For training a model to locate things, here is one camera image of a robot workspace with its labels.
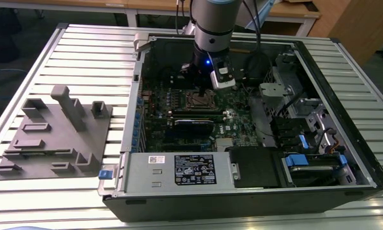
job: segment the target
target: wooden table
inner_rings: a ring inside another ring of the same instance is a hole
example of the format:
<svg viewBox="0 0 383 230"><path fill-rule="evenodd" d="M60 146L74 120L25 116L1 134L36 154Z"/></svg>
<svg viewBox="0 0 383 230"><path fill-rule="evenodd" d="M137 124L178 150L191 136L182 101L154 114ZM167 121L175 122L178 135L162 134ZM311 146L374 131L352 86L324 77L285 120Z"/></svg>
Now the wooden table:
<svg viewBox="0 0 383 230"><path fill-rule="evenodd" d="M189 15L190 0L185 1L185 15ZM137 27L137 15L175 15L175 0L127 0L126 15L130 27ZM307 36L315 20L320 17L319 12L307 10L302 3L281 2L271 8L266 18L269 22L299 23L297 36Z"/></svg>
<svg viewBox="0 0 383 230"><path fill-rule="evenodd" d="M185 15L189 15L190 0L185 1ZM0 0L0 7L125 13L129 27L137 27L137 15L175 15L175 0ZM307 36L320 13L310 12L303 4L281 2L274 5L266 18L269 22L299 23L297 36Z"/></svg>

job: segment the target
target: sticker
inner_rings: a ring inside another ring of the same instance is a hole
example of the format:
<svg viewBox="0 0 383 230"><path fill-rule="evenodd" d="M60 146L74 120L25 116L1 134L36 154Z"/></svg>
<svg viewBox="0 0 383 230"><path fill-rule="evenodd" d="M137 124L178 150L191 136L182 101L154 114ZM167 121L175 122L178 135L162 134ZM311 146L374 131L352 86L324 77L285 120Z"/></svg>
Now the sticker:
<svg viewBox="0 0 383 230"><path fill-rule="evenodd" d="M149 156L149 164L165 164L165 156Z"/></svg>
<svg viewBox="0 0 383 230"><path fill-rule="evenodd" d="M117 6L117 7L124 7L124 4L112 4L112 3L106 3L106 6Z"/></svg>
<svg viewBox="0 0 383 230"><path fill-rule="evenodd" d="M217 184L213 155L175 155L174 178L177 185Z"/></svg>

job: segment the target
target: barcode sticker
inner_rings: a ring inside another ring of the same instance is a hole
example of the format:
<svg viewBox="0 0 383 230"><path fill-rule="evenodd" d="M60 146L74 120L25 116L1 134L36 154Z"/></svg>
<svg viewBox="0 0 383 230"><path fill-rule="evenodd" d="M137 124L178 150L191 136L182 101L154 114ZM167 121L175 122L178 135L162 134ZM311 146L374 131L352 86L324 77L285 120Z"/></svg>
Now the barcode sticker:
<svg viewBox="0 0 383 230"><path fill-rule="evenodd" d="M149 156L149 164L165 164L165 156Z"/></svg>

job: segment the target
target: cable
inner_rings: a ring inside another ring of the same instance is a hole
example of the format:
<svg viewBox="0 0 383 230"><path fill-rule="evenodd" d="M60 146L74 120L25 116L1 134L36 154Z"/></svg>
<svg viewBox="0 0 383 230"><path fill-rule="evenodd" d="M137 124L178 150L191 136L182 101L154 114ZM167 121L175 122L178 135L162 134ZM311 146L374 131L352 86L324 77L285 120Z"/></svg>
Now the cable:
<svg viewBox="0 0 383 230"><path fill-rule="evenodd" d="M277 136L274 136L274 135L271 135L271 134L265 133L265 132L261 131L259 129L257 129L257 125L255 125L255 123L254 123L254 127L255 127L255 130L258 130L263 135L267 135L267 136L270 136L270 137L273 137L273 138L277 137Z"/></svg>
<svg viewBox="0 0 383 230"><path fill-rule="evenodd" d="M181 14L185 17L185 1L181 0Z"/></svg>
<svg viewBox="0 0 383 230"><path fill-rule="evenodd" d="M262 132L261 130L258 130L263 135L267 135L267 136L270 136L270 137L275 137L274 135L271 135L271 134L267 134L267 133L265 133L265 132Z"/></svg>
<svg viewBox="0 0 383 230"><path fill-rule="evenodd" d="M0 71L20 71L20 72L24 72L24 73L28 73L25 70L22 69L0 69Z"/></svg>
<svg viewBox="0 0 383 230"><path fill-rule="evenodd" d="M338 146L339 146L339 140L338 140L338 138L335 137L334 134L332 134L332 139L334 139L334 141L335 141L335 144L334 144L334 146L331 146L330 149L327 150L327 153L330 153L330 154L334 152L334 149L338 148Z"/></svg>
<svg viewBox="0 0 383 230"><path fill-rule="evenodd" d="M258 16L258 7L257 7L257 1L253 0L253 3L254 3L254 9L255 9L255 14L257 14L257 27L258 27L258 40L259 40L259 44L261 45L261 23L259 23L259 16Z"/></svg>
<svg viewBox="0 0 383 230"><path fill-rule="evenodd" d="M302 89L295 95L294 97L291 98L291 100L285 104L285 106L282 106L281 110L278 111L277 113L277 116L281 115L282 111L285 111L289 106L299 99L299 97L302 96L302 94L305 93L305 90Z"/></svg>
<svg viewBox="0 0 383 230"><path fill-rule="evenodd" d="M330 131L332 128L331 127L327 127L323 132L322 132L322 135L320 135L320 138L319 138L319 141L318 141L318 144L315 145L315 153L314 154L318 154L319 152L319 146L320 146L320 143L322 143L322 140L323 140L323 136L326 134L327 131Z"/></svg>
<svg viewBox="0 0 383 230"><path fill-rule="evenodd" d="M258 36L258 34L259 34L259 28L258 28L258 26L257 26L255 19L254 19L254 16L253 16L250 7L249 7L247 3L245 2L245 0L242 1L242 4L243 4L243 6L245 6L245 8L246 8L246 10L247 10L247 12L249 12L249 14L250 14L251 21L253 21L253 23L254 23L254 28L255 28L255 35L257 35L255 49L250 51L250 53L254 53L254 52L257 52L257 51L259 50L259 43L261 43L261 39L259 39L261 36Z"/></svg>
<svg viewBox="0 0 383 230"><path fill-rule="evenodd" d="M191 6L193 6L193 0L190 0L190 7L189 7L190 9L189 9L189 11L190 11L190 21L191 21L193 24L195 24L195 20L193 18Z"/></svg>
<svg viewBox="0 0 383 230"><path fill-rule="evenodd" d="M177 4L175 4L175 20L174 20L174 24L175 24L175 33L177 33L177 35L178 35L177 18L178 18L178 0L177 0Z"/></svg>

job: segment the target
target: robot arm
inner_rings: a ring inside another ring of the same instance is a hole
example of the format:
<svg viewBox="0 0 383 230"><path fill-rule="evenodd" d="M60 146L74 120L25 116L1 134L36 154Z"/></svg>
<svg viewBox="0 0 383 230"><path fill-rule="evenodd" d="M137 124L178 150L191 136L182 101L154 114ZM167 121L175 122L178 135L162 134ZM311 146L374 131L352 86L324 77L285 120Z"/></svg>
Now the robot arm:
<svg viewBox="0 0 383 230"><path fill-rule="evenodd" d="M259 11L261 24L269 14L274 0L266 0ZM193 18L185 30L194 27L194 53L189 70L195 85L222 89L235 85L229 44L238 13L245 9L242 0L195 0L191 4Z"/></svg>

